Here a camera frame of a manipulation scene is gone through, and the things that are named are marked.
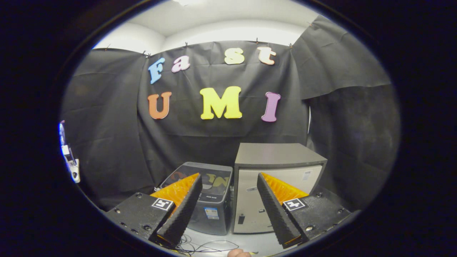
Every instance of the white device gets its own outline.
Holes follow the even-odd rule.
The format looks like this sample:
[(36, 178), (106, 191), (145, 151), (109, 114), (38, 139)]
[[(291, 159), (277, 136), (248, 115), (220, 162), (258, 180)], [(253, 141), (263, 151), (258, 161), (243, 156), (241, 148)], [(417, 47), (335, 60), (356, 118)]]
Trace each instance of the white device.
[(273, 231), (257, 190), (259, 172), (312, 194), (326, 163), (301, 144), (241, 143), (234, 169), (233, 233)]

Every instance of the foam letter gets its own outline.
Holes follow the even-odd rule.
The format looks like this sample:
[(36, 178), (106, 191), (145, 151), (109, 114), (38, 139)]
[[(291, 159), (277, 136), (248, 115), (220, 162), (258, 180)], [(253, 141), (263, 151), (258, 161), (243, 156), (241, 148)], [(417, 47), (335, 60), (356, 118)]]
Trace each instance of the foam letter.
[(162, 97), (164, 99), (164, 108), (161, 112), (157, 111), (157, 99), (159, 98), (159, 95), (155, 94), (148, 97), (149, 115), (151, 115), (153, 119), (163, 119), (168, 115), (168, 111), (170, 110), (170, 96), (171, 92), (162, 93)]
[(241, 48), (229, 48), (225, 50), (225, 63), (240, 64), (244, 62), (243, 50)]
[(203, 88), (200, 90), (200, 94), (203, 96), (203, 114), (200, 116), (202, 119), (212, 119), (214, 114), (211, 113), (213, 108), (214, 113), (218, 118), (221, 118), (224, 109), (224, 117), (227, 119), (241, 118), (242, 113), (239, 111), (238, 105), (238, 94), (241, 92), (239, 86), (229, 86), (225, 89), (222, 98), (219, 98), (218, 94), (212, 87)]
[(189, 56), (187, 56), (187, 55), (183, 55), (183, 56), (179, 57), (173, 63), (175, 65), (173, 65), (173, 67), (171, 68), (172, 72), (178, 72), (180, 70), (185, 70), (191, 66), (191, 64), (189, 63)]
[(279, 99), (281, 99), (281, 96), (272, 92), (267, 92), (265, 96), (267, 98), (266, 109), (265, 114), (262, 116), (262, 120), (266, 122), (275, 122), (276, 107), (278, 105)]
[(268, 64), (268, 65), (273, 65), (275, 64), (275, 61), (270, 60), (270, 54), (273, 56), (276, 56), (276, 53), (271, 50), (269, 47), (258, 47), (257, 49), (260, 50), (259, 54), (259, 60), (262, 63)]
[(159, 72), (162, 72), (164, 67), (162, 66), (162, 63), (165, 62), (165, 58), (160, 58), (158, 61), (156, 61), (153, 65), (149, 66), (148, 70), (151, 73), (151, 84), (154, 82), (158, 81), (162, 75), (159, 74)]

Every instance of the black wire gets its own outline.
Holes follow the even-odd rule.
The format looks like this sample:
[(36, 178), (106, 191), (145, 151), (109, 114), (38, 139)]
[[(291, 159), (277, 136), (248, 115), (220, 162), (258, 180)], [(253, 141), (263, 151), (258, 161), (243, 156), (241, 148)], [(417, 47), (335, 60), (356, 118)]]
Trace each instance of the black wire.
[[(235, 244), (233, 242), (230, 242), (228, 240), (214, 240), (214, 241), (206, 242), (206, 243), (204, 243), (202, 245), (199, 245), (199, 244), (196, 244), (196, 243), (192, 243), (192, 238), (190, 236), (185, 235), (185, 234), (183, 236), (184, 236), (184, 239), (181, 238), (179, 244), (176, 247), (169, 247), (169, 246), (164, 246), (164, 245), (162, 245), (162, 247), (167, 248), (169, 250), (174, 250), (174, 251), (177, 251), (177, 252), (180, 252), (180, 253), (187, 253), (190, 257), (192, 257), (192, 254), (194, 254), (196, 252), (225, 252), (225, 251), (231, 251), (233, 249), (238, 249), (239, 248), (239, 245), (237, 245), (237, 244)], [(236, 247), (232, 248), (232, 249), (218, 250), (218, 249), (214, 249), (214, 248), (211, 248), (211, 247), (204, 246), (205, 244), (209, 244), (209, 243), (213, 243), (213, 242), (219, 242), (219, 241), (229, 242), (229, 243), (235, 245)], [(186, 245), (186, 244), (190, 245), (192, 247), (192, 250), (183, 249), (182, 245)], [(204, 250), (198, 251), (198, 249), (200, 249), (201, 247), (208, 248), (208, 249), (204, 249)]]

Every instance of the black fabric backdrop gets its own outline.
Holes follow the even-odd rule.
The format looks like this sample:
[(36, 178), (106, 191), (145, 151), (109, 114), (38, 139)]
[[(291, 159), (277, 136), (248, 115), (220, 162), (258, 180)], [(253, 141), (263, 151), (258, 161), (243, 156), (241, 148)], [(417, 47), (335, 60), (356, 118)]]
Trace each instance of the black fabric backdrop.
[[(258, 59), (271, 47), (274, 65)], [(226, 64), (224, 51), (242, 48), (242, 64)], [(191, 66), (171, 72), (173, 61)], [(148, 67), (165, 58), (150, 84)], [(202, 88), (222, 97), (241, 87), (243, 116), (202, 120)], [(354, 37), (318, 17), (293, 45), (210, 42), (150, 58), (119, 49), (92, 50), (71, 80), (62, 117), (80, 159), (80, 186), (108, 210), (140, 191), (151, 193), (186, 161), (233, 166), (240, 142), (301, 143), (329, 159), (321, 185), (363, 208), (387, 178), (399, 140), (399, 112), (388, 76)], [(147, 97), (171, 91), (170, 111), (149, 115)], [(260, 118), (265, 93), (279, 93), (277, 121)], [(158, 99), (158, 110), (162, 109)], [(309, 106), (311, 126), (307, 135)]]
[[(268, 46), (276, 52), (274, 65), (259, 61), (257, 47)], [(241, 48), (242, 64), (228, 65), (224, 51)], [(171, 72), (173, 61), (190, 57), (191, 66)], [(161, 57), (162, 77), (150, 84), (148, 67)], [(138, 113), (140, 141), (154, 181), (160, 182), (186, 161), (233, 166), (240, 142), (306, 144), (308, 107), (300, 99), (300, 86), (291, 49), (287, 46), (255, 42), (213, 42), (173, 49), (148, 59), (144, 66), (139, 95)], [(200, 90), (215, 89), (222, 97), (229, 86), (239, 86), (239, 108), (242, 118), (216, 116), (202, 120), (203, 97)], [(147, 96), (171, 91), (170, 112), (161, 120), (149, 115)], [(276, 109), (277, 121), (264, 122), (267, 92), (281, 95)], [(162, 98), (158, 102), (159, 110)]]

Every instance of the yellow letter m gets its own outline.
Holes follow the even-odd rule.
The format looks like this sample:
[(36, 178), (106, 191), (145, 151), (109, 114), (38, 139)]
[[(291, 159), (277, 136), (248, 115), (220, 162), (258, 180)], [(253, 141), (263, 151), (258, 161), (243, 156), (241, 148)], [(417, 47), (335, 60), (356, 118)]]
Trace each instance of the yellow letter m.
[(241, 92), (239, 86), (229, 86), (225, 89), (222, 98), (219, 98), (214, 88), (203, 88), (200, 94), (203, 96), (203, 114), (200, 116), (202, 119), (212, 119), (214, 114), (211, 113), (213, 108), (214, 113), (218, 118), (222, 117), (224, 109), (224, 117), (227, 119), (241, 118), (242, 113), (239, 111), (238, 94)]

